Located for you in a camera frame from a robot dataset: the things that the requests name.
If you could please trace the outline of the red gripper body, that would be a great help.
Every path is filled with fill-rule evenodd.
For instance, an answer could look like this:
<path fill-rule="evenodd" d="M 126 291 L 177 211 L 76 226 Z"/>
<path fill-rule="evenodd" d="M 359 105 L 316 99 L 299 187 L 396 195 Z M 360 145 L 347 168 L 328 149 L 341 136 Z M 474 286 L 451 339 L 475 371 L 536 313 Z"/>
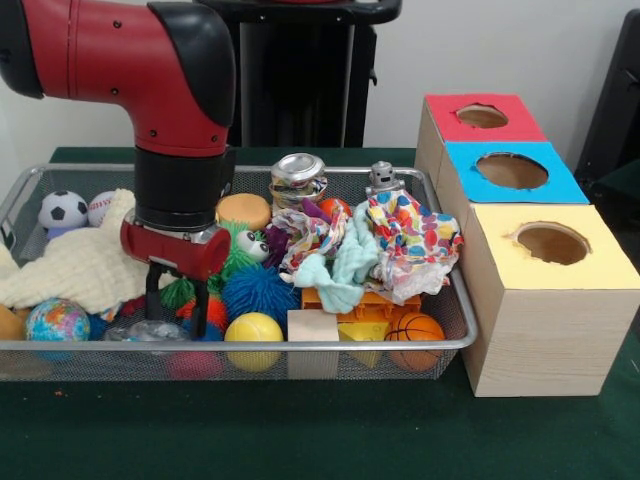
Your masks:
<path fill-rule="evenodd" d="M 169 267 L 199 281 L 222 270 L 232 243 L 229 231 L 216 224 L 199 232 L 163 231 L 144 226 L 133 209 L 122 221 L 120 240 L 132 258 Z"/>

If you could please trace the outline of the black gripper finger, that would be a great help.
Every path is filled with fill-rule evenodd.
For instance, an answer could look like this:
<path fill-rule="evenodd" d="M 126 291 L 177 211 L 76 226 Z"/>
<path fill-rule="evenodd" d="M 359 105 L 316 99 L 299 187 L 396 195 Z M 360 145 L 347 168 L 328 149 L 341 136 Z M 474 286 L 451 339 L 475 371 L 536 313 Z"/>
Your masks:
<path fill-rule="evenodd" d="M 162 317 L 162 305 L 159 281 L 163 274 L 174 275 L 175 269 L 151 262 L 149 264 L 148 273 L 146 275 L 146 289 L 145 289 L 145 319 L 146 320 L 160 320 Z"/>
<path fill-rule="evenodd" d="M 201 339 L 206 334 L 209 292 L 207 283 L 193 280 L 195 304 L 191 317 L 191 338 Z"/>

